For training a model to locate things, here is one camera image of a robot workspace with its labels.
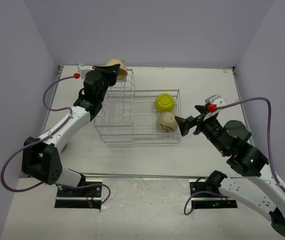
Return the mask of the yellow-green bowl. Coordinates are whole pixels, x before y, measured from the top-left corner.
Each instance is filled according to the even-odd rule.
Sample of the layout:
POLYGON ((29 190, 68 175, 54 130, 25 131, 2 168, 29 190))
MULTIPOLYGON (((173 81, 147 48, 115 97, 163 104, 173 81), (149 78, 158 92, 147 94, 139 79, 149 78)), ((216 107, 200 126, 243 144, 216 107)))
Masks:
POLYGON ((168 93, 162 93, 156 97, 154 107, 160 113, 172 112, 175 108, 174 97, 168 93))

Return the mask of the white wire dish rack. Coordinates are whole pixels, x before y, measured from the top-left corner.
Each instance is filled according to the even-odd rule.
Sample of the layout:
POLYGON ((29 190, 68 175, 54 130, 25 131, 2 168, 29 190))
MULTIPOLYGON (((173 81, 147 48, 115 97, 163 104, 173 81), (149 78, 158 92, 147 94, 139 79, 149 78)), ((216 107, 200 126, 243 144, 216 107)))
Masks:
POLYGON ((102 110, 94 119, 95 129, 108 145, 172 145, 181 140, 178 130, 163 133, 156 125, 160 112, 155 100, 169 94, 174 100, 173 114, 182 115, 179 89, 137 88, 138 71, 128 68, 125 79, 107 90, 102 110))

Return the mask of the red bowl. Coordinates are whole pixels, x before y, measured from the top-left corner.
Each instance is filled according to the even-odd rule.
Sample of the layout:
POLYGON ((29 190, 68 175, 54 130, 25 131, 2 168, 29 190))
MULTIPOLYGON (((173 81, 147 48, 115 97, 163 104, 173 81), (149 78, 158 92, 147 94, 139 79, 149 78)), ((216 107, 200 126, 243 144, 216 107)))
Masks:
POLYGON ((68 145, 69 145, 69 144, 66 143, 66 144, 64 145, 64 147, 61 149, 61 152, 65 151, 65 150, 67 149, 68 145))

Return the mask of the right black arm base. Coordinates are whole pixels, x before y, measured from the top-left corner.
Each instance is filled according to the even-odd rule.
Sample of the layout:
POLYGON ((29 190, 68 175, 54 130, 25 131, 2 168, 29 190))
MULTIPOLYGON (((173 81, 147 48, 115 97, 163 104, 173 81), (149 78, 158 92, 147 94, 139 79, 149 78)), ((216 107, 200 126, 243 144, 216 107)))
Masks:
POLYGON ((183 213, 190 215, 194 210, 236 209, 238 204, 233 198, 222 196, 218 192, 207 190, 206 178, 200 177, 189 181, 190 197, 186 201, 183 213))

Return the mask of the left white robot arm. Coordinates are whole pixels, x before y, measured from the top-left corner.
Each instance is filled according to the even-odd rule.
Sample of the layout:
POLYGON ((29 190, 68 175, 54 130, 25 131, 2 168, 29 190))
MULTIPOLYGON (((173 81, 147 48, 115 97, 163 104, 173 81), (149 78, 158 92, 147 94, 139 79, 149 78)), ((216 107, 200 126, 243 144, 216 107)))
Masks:
POLYGON ((83 174, 64 168, 60 153, 68 141, 100 112, 107 90, 117 82, 120 65, 93 66, 68 114, 41 136, 25 140, 21 170, 47 185, 59 185, 76 197, 87 189, 83 174))

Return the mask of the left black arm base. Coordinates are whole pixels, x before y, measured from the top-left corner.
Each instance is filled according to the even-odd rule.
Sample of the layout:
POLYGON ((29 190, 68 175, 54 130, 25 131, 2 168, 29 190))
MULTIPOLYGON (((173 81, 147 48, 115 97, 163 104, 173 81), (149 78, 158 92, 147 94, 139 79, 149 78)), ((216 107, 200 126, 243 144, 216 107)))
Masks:
POLYGON ((111 195, 111 189, 102 182, 85 182, 83 186, 89 187, 58 188, 54 208, 101 210, 102 205, 111 195))

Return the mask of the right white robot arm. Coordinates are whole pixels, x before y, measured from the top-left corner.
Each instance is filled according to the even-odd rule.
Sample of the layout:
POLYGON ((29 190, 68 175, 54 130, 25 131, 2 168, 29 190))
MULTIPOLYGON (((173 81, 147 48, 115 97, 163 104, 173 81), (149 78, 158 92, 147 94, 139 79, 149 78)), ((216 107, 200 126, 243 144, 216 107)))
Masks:
POLYGON ((206 117, 205 106, 197 105, 200 112, 197 117, 175 117, 183 136, 195 127, 194 135, 203 134, 223 157, 228 157, 227 164, 236 173, 255 184, 262 192, 252 190, 236 183, 226 174, 215 170, 209 177, 196 187, 197 195, 210 195, 218 198, 232 198, 271 223, 271 227, 285 237, 285 193, 284 187, 272 174, 271 161, 256 147, 248 143, 251 133, 238 120, 230 120, 221 126, 217 116, 206 117))

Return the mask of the beige bowl with drawing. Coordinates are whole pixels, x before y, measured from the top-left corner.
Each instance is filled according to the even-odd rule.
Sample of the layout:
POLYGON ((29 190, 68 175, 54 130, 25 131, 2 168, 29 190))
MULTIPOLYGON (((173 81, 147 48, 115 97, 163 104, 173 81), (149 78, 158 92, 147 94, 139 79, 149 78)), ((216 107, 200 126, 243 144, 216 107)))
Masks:
POLYGON ((174 133, 178 128, 175 115, 169 111, 161 113, 155 125, 161 133, 174 133))

